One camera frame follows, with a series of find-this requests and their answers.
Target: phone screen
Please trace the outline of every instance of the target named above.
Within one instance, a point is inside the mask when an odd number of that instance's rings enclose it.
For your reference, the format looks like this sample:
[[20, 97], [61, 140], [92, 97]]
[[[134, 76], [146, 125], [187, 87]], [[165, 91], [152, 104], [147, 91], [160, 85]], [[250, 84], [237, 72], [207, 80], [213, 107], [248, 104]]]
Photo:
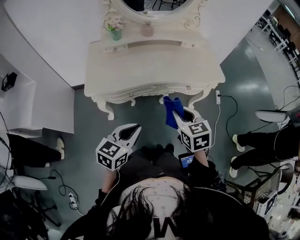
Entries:
[[186, 168], [193, 161], [194, 155], [181, 158], [182, 167]]

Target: potted plant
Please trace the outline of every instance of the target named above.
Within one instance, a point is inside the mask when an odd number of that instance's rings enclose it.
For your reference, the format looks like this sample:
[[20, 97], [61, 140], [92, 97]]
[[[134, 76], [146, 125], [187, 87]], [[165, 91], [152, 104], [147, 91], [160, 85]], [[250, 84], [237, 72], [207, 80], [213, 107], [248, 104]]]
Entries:
[[107, 25], [107, 29], [114, 41], [118, 41], [122, 38], [122, 29], [124, 28], [124, 25], [125, 22], [120, 18], [112, 19], [112, 23]]

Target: black and white cube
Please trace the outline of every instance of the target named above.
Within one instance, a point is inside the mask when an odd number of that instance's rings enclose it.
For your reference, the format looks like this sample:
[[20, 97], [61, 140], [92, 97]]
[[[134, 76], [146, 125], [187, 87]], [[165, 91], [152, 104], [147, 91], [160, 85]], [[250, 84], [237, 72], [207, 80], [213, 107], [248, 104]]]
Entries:
[[207, 120], [191, 123], [180, 128], [180, 131], [182, 143], [191, 152], [204, 150], [211, 146], [211, 128]]
[[115, 171], [124, 165], [132, 149], [127, 149], [117, 145], [106, 138], [96, 148], [96, 161], [111, 171]]

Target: power plug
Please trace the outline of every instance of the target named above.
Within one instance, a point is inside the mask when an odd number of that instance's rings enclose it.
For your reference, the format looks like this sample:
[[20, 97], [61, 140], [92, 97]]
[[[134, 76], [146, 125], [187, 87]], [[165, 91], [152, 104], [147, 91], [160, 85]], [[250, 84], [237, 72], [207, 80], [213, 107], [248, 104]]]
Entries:
[[221, 103], [220, 91], [216, 90], [216, 104], [219, 105]]
[[70, 202], [72, 204], [72, 206], [74, 208], [77, 208], [77, 203], [76, 203], [76, 199], [74, 198], [74, 195], [72, 192], [69, 193], [69, 198], [70, 198]]

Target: tablet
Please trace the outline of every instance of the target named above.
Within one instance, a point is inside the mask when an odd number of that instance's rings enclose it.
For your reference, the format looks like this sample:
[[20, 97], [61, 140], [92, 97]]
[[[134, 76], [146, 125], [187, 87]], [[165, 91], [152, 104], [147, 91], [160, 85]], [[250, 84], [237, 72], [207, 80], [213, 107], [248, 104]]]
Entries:
[[188, 165], [193, 161], [194, 154], [193, 153], [184, 153], [178, 155], [178, 159], [182, 168], [187, 168]]

